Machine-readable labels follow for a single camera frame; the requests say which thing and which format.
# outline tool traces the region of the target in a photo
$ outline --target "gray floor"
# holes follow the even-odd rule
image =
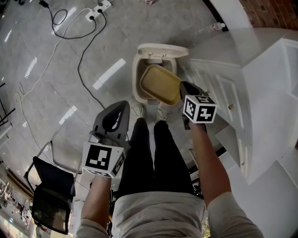
[[[68,23],[82,9],[96,6],[95,0],[47,2],[53,13],[62,8],[72,10],[72,15],[62,24],[60,32],[64,32]],[[132,63],[139,44],[164,43],[192,47],[200,40],[197,32],[215,22],[201,0],[158,0],[152,6],[146,6],[138,0],[114,0],[112,3],[113,6],[105,13],[107,27],[86,51],[81,64],[84,82],[104,106],[132,96]],[[67,36],[79,36],[93,29],[93,23],[85,20],[86,14],[87,11],[73,22]],[[15,103],[15,94],[19,92],[19,84],[22,84],[24,93],[32,88],[59,38],[52,34],[49,11],[42,8],[37,0],[27,0],[23,6],[10,1],[4,15],[0,19],[0,80],[3,78],[2,82],[6,86],[0,89],[0,96],[7,110],[15,107],[16,111],[9,118],[13,127],[8,132],[9,140],[0,148],[0,158],[22,177],[39,148],[58,132],[54,137],[56,160],[76,167],[83,142],[88,140],[94,119],[102,110],[83,88],[77,73],[80,56],[92,36],[60,42],[41,81],[22,101],[26,121],[20,104]],[[99,28],[102,27],[103,17],[99,17],[97,22]],[[92,85],[96,80],[121,58],[126,64],[99,90],[95,90]],[[33,68],[26,75],[30,66]],[[62,117],[69,110],[73,112],[70,109],[73,106],[77,110],[60,125]],[[182,155],[188,160],[188,149],[192,147],[190,137],[183,130],[177,108],[173,108],[172,112],[170,128]],[[155,113],[154,108],[150,108],[147,115],[150,131],[153,129]],[[39,148],[30,134],[28,124]],[[37,179],[37,176],[33,173],[31,179]],[[92,176],[85,172],[79,181],[88,186],[91,179]],[[84,194],[83,197],[87,193],[83,187],[77,189]]]

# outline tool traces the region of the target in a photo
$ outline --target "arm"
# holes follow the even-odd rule
[[[193,123],[190,123],[190,129],[200,173],[201,190],[208,206],[219,195],[231,192],[230,180],[204,129]]]
[[[108,225],[111,178],[95,176],[84,203],[81,219],[100,224],[104,229]]]

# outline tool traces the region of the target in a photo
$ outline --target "white cable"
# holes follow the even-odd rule
[[[81,10],[81,11],[77,14],[77,16],[76,16],[76,17],[69,23],[69,25],[66,27],[65,32],[64,32],[64,34],[63,34],[63,37],[64,37],[64,35],[65,35],[67,29],[68,29],[69,26],[71,25],[71,23],[73,23],[73,21],[74,21],[74,20],[75,20],[75,19],[76,19],[76,18],[77,18],[83,11],[85,11],[85,10],[92,11],[92,9],[90,9],[90,8],[85,8],[85,9]],[[38,146],[38,144],[37,144],[37,142],[36,142],[36,140],[35,140],[35,138],[34,138],[34,136],[33,136],[33,134],[32,134],[31,128],[30,128],[30,126],[29,126],[29,124],[28,124],[28,121],[27,121],[27,119],[26,119],[26,116],[25,116],[25,114],[24,114],[23,106],[22,106],[22,100],[24,99],[24,97],[25,97],[28,93],[30,93],[31,91],[33,91],[35,85],[41,80],[41,78],[42,78],[42,76],[43,76],[45,70],[47,69],[48,65],[50,64],[51,59],[52,59],[53,55],[55,54],[56,48],[57,48],[57,46],[58,46],[58,44],[60,43],[61,40],[62,40],[62,38],[61,38],[61,39],[58,41],[58,43],[55,45],[54,51],[53,51],[52,56],[50,57],[50,59],[49,59],[49,61],[48,61],[48,63],[47,63],[47,66],[46,66],[45,69],[43,70],[43,72],[42,72],[41,76],[39,77],[39,79],[34,83],[32,89],[29,90],[27,93],[24,94],[23,86],[22,86],[22,84],[19,84],[19,90],[20,90],[20,93],[16,93],[15,96],[14,96],[15,102],[16,102],[17,104],[20,103],[20,107],[21,107],[23,116],[24,116],[24,118],[25,118],[25,120],[26,120],[26,122],[27,122],[29,131],[30,131],[30,133],[31,133],[31,135],[32,135],[32,138],[34,139],[34,141],[35,141],[35,143],[36,143],[36,145],[37,145],[38,148],[39,148],[39,146]]]

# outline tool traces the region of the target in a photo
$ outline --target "black pants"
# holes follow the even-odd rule
[[[123,165],[118,198],[139,192],[165,191],[194,194],[187,166],[165,121],[154,126],[155,161],[151,157],[149,131],[139,118],[130,140],[130,150]]]

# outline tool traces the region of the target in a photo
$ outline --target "white sneaker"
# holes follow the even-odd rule
[[[134,97],[129,100],[130,115],[136,119],[144,117],[145,108],[142,103],[138,102]]]
[[[157,107],[156,122],[169,120],[170,109],[171,109],[171,107],[169,105],[160,103]]]

